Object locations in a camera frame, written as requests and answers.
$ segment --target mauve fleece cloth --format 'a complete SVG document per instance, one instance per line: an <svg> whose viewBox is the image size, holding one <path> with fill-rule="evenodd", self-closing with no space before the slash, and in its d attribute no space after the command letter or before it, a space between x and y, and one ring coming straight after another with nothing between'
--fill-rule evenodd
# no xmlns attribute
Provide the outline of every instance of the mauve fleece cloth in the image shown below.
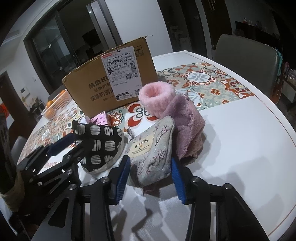
<svg viewBox="0 0 296 241"><path fill-rule="evenodd" d="M168 115L174 119L178 132L176 139L173 140L178 158L196 157L203 145L201 133L205 120L188 96L183 94L174 97L160 118Z"/></svg>

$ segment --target cardboard box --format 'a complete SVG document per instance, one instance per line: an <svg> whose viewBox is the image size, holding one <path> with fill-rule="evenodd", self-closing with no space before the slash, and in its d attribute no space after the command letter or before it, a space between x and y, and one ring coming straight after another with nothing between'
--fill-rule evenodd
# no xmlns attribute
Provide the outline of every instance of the cardboard box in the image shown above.
<svg viewBox="0 0 296 241"><path fill-rule="evenodd" d="M110 111L138 100L138 97L116 100L101 60L101 56L104 57L107 53L129 46L134 47L142 85L157 81L154 63L144 37L110 49L87 61L64 77L63 83L68 92L89 118L103 111Z"/></svg>

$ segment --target qr code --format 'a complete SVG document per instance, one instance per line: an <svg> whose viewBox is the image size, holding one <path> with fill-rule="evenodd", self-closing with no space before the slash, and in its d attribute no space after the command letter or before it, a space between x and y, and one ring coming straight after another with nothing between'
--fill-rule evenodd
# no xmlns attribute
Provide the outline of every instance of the qr code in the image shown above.
<svg viewBox="0 0 296 241"><path fill-rule="evenodd" d="M133 78L133 76L131 75L131 73L126 74L126 79L127 80L132 79L132 78Z"/></svg>
<svg viewBox="0 0 296 241"><path fill-rule="evenodd" d="M138 96L138 95L139 95L139 91L140 91L140 89L138 89L138 90L135 90L135 94L136 94L136 96Z"/></svg>

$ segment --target chair backrest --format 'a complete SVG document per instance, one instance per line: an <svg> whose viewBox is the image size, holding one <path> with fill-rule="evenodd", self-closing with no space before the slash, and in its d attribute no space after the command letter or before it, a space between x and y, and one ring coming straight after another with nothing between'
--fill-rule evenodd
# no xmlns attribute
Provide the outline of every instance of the chair backrest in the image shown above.
<svg viewBox="0 0 296 241"><path fill-rule="evenodd" d="M223 34L214 61L237 73L270 97L279 69L277 51L260 42Z"/></svg>
<svg viewBox="0 0 296 241"><path fill-rule="evenodd" d="M56 97L62 90L64 90L66 87L64 84L62 84L59 88L57 88L47 99L47 101L53 100L54 97Z"/></svg>

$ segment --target pink fluffy sock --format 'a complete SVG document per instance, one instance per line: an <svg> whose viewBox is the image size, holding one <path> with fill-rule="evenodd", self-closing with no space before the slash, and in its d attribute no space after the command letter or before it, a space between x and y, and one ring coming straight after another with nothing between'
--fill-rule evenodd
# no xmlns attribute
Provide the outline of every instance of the pink fluffy sock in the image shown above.
<svg viewBox="0 0 296 241"><path fill-rule="evenodd" d="M174 87L162 81L146 84L139 92L139 100L145 109L158 118L175 96Z"/></svg>

